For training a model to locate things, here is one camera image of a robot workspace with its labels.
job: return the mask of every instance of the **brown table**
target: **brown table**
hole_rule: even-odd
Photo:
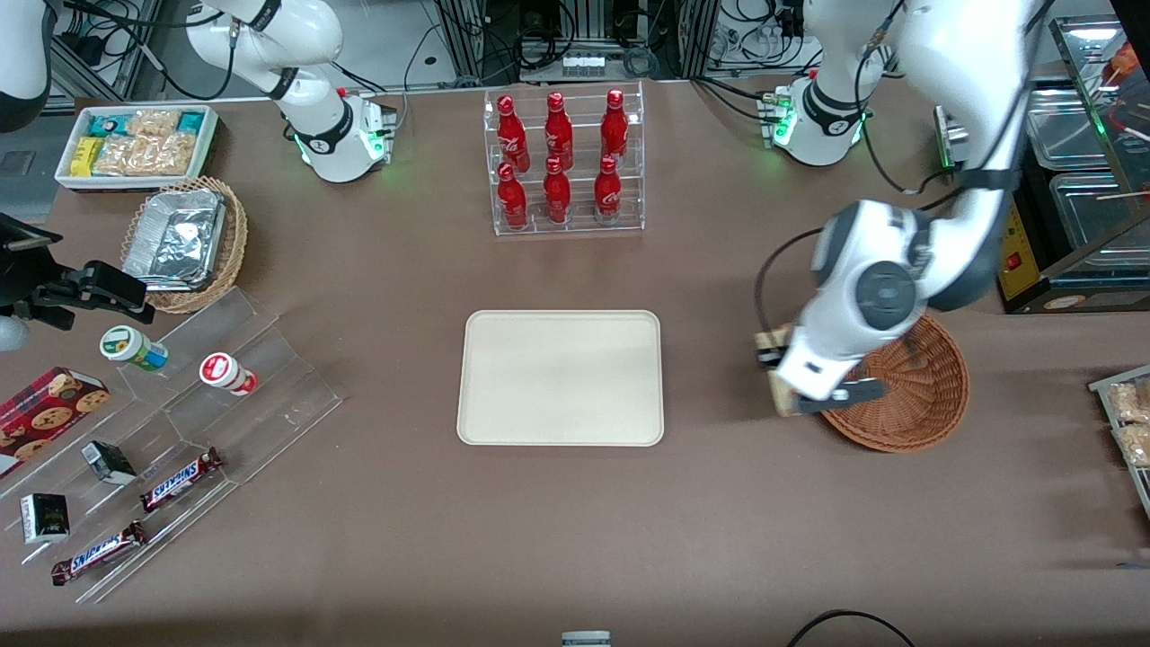
[[[240,284],[347,401],[103,603],[72,604],[0,545],[0,644],[546,646],[603,627],[620,647],[781,646],[829,608],[923,646],[1147,644],[1150,573],[1114,564],[1150,559],[1150,529],[1084,385],[1150,361],[1150,315],[1005,316],[996,294],[942,315],[973,398],[920,455],[780,419],[750,340],[759,263],[853,199],[922,198],[894,194],[861,148],[806,168],[689,84],[645,88],[647,230],[566,240],[493,236],[481,92],[413,97],[394,163],[348,185],[300,163],[270,102],[220,103],[214,172],[251,217]],[[882,159],[921,177],[929,106],[896,82],[874,105]],[[139,200],[61,191],[57,257],[116,257]],[[813,292],[810,248],[773,270],[780,322]],[[658,314],[662,442],[461,444],[480,308]],[[0,356],[0,393],[56,364],[107,376],[95,339],[118,321],[38,326]],[[834,623],[804,647],[896,644]]]

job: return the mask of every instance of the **brown woven basket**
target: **brown woven basket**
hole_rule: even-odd
[[[880,452],[921,452],[946,440],[966,415],[971,377],[954,340],[923,314],[911,332],[866,356],[848,379],[876,378],[885,396],[823,411],[836,430]]]
[[[220,238],[220,252],[216,254],[215,277],[207,287],[198,292],[148,292],[147,302],[154,305],[156,309],[170,314],[189,314],[215,302],[236,283],[239,267],[244,263],[244,245],[247,244],[247,215],[244,213],[244,205],[239,203],[236,193],[227,184],[214,177],[197,177],[166,186],[160,192],[170,193],[194,188],[210,188],[223,193],[228,200],[224,230]],[[144,213],[144,205],[136,209],[136,217],[128,226],[128,234],[120,249],[120,262],[128,257],[128,249],[132,245],[132,238],[136,237],[136,225],[140,221],[141,213]]]

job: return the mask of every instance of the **coca-cola bottle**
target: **coca-cola bottle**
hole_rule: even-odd
[[[522,229],[527,226],[527,192],[515,179],[515,169],[508,162],[499,163],[499,208],[503,210],[507,226]]]
[[[564,109],[564,95],[559,92],[547,94],[547,123],[543,132],[547,137],[547,155],[558,156],[564,170],[570,170],[575,165],[575,136],[572,120]]]
[[[600,224],[614,224],[619,221],[619,192],[622,184],[615,172],[614,155],[603,155],[599,160],[599,175],[595,178],[595,218]]]
[[[567,222],[572,206],[572,184],[564,174],[559,156],[547,157],[547,176],[543,178],[543,192],[547,195],[547,217],[555,224]]]
[[[614,155],[616,162],[622,162],[627,155],[627,115],[623,113],[623,91],[607,92],[607,113],[603,115],[599,126],[603,136],[603,154]]]
[[[515,101],[504,94],[496,106],[499,109],[499,147],[503,148],[504,161],[514,164],[519,172],[527,172],[531,168],[531,155],[527,152],[523,122],[515,114]]]

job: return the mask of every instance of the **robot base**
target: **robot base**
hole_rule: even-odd
[[[823,133],[822,126],[807,116],[803,107],[803,92],[810,84],[810,78],[799,78],[776,87],[774,97],[758,101],[759,115],[777,122],[762,124],[762,143],[768,148],[787,151],[805,164],[830,165],[846,156],[862,137],[862,123],[859,122],[853,132],[848,129],[838,136]]]
[[[309,151],[296,137],[304,161],[328,182],[351,182],[391,162],[396,141],[396,114],[383,114],[378,103],[361,97],[345,97],[352,108],[352,128],[331,152]]]

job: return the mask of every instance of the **red cookie box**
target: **red cookie box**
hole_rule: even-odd
[[[100,380],[56,367],[0,405],[0,479],[110,398]]]

